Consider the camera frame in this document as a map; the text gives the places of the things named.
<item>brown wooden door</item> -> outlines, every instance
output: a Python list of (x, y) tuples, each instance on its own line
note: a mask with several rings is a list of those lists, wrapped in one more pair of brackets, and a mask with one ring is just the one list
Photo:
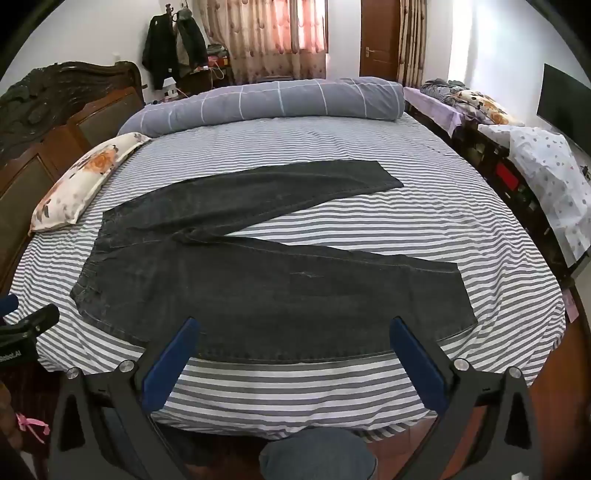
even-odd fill
[(400, 0), (361, 0), (361, 76), (396, 79), (399, 35)]

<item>metal bolt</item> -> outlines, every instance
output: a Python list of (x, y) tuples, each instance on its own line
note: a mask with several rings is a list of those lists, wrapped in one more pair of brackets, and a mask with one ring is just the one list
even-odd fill
[(521, 378), (521, 370), (519, 370), (517, 367), (510, 367), (509, 375), (513, 378)]
[(453, 361), (453, 366), (456, 367), (459, 371), (465, 372), (470, 368), (470, 364), (468, 360), (464, 360), (463, 358), (456, 358)]
[(119, 364), (119, 370), (123, 373), (131, 372), (135, 367), (133, 360), (124, 360)]
[(78, 375), (80, 375), (80, 369), (79, 369), (79, 368), (76, 368), (76, 367), (70, 368), (70, 369), (69, 369), (69, 370), (66, 372), (66, 377), (67, 377), (69, 380), (72, 380), (73, 378), (76, 378)]

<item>black flat screen tv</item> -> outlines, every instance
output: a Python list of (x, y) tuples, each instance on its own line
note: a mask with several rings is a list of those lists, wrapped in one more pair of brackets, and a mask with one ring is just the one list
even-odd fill
[(538, 116), (591, 156), (591, 89), (570, 75), (544, 65)]

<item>pink bow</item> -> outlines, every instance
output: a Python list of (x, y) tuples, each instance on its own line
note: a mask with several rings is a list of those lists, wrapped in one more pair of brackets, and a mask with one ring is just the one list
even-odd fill
[(37, 435), (35, 430), (33, 430), (31, 425), (37, 425), (39, 427), (43, 427), (43, 435), (47, 436), (47, 435), (49, 435), (49, 432), (50, 432), (49, 425), (47, 423), (45, 423), (44, 421), (41, 421), (41, 420), (28, 419), (21, 413), (17, 413), (17, 420), (18, 420), (18, 427), (21, 429), (22, 432), (25, 432), (27, 429), (29, 429), (29, 431), (35, 436), (35, 438), (37, 440), (39, 440), (41, 443), (45, 444), (45, 442), (39, 438), (39, 435)]

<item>curtain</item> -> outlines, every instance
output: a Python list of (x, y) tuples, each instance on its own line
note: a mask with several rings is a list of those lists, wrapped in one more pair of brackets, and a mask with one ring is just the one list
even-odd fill
[(197, 0), (207, 36), (230, 52), (238, 84), (326, 77), (326, 0)]
[(426, 0), (400, 0), (398, 82), (407, 87), (423, 83), (426, 34)]

